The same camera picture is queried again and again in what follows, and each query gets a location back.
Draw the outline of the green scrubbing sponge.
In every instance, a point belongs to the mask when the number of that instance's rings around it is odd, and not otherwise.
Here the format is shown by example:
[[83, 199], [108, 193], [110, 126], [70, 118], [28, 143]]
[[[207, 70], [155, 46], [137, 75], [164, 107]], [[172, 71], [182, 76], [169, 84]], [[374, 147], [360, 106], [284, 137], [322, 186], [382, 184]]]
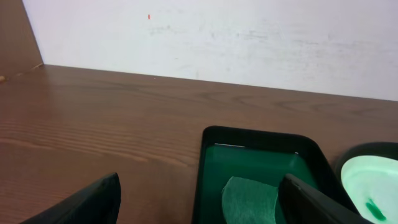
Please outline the green scrubbing sponge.
[[222, 190], [221, 205], [227, 224], [275, 224], [278, 188], [231, 177]]

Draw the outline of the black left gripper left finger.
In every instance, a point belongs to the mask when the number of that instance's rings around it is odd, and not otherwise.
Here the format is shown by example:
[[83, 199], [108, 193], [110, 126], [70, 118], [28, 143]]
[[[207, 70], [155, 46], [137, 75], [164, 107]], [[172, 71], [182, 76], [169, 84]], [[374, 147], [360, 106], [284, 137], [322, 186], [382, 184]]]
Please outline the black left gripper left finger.
[[114, 172], [22, 224], [116, 224], [120, 204], [121, 184]]

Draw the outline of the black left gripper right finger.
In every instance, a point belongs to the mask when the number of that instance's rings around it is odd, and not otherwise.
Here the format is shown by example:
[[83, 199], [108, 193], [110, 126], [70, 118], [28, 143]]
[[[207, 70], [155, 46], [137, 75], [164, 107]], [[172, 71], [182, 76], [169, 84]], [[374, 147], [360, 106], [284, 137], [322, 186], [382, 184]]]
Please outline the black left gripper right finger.
[[278, 198], [288, 224], [371, 224], [292, 174], [279, 184]]

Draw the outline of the mint green plate with stain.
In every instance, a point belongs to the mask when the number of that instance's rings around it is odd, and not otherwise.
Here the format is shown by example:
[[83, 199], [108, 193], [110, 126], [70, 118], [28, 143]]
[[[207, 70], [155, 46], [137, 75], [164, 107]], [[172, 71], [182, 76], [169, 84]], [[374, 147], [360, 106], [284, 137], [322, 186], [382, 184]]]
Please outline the mint green plate with stain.
[[362, 217], [373, 223], [397, 224], [397, 161], [358, 156], [346, 161], [341, 181]]

